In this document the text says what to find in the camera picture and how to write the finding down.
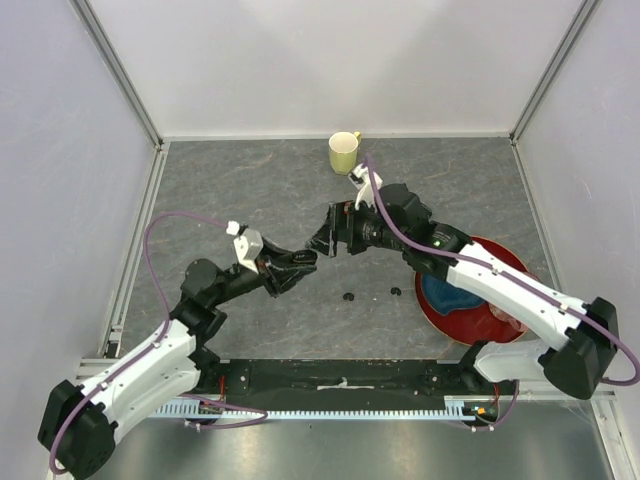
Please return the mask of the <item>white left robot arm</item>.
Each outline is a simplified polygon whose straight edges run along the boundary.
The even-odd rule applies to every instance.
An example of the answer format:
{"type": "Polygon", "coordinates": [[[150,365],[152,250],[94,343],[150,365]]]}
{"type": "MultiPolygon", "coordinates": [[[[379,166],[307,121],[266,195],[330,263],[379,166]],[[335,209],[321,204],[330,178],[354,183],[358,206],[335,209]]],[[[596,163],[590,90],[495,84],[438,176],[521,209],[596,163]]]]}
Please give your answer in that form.
{"type": "Polygon", "coordinates": [[[233,246],[237,260],[227,269],[208,259],[188,265],[179,302],[127,355],[81,384],[64,380],[51,390],[37,439],[53,474],[90,477],[159,407],[192,389],[215,389],[220,359],[206,344],[227,318],[219,305],[260,288],[278,297],[316,270],[316,252],[282,249],[253,230],[233,246]]]}

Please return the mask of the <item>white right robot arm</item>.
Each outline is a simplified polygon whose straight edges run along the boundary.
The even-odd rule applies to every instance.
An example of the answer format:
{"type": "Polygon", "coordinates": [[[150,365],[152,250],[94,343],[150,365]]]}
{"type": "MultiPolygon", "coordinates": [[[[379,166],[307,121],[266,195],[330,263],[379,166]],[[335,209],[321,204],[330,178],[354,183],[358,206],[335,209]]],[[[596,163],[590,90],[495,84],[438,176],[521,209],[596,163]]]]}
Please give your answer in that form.
{"type": "Polygon", "coordinates": [[[420,274],[467,291],[514,317],[537,335],[522,345],[481,340],[458,368],[467,392],[492,383],[546,379],[581,400],[592,397],[617,353],[617,312],[597,297],[586,303],[553,290],[499,260],[431,210],[403,184],[383,187],[376,201],[330,205],[309,248],[333,257],[338,243],[352,255],[370,247],[401,252],[420,274]]]}

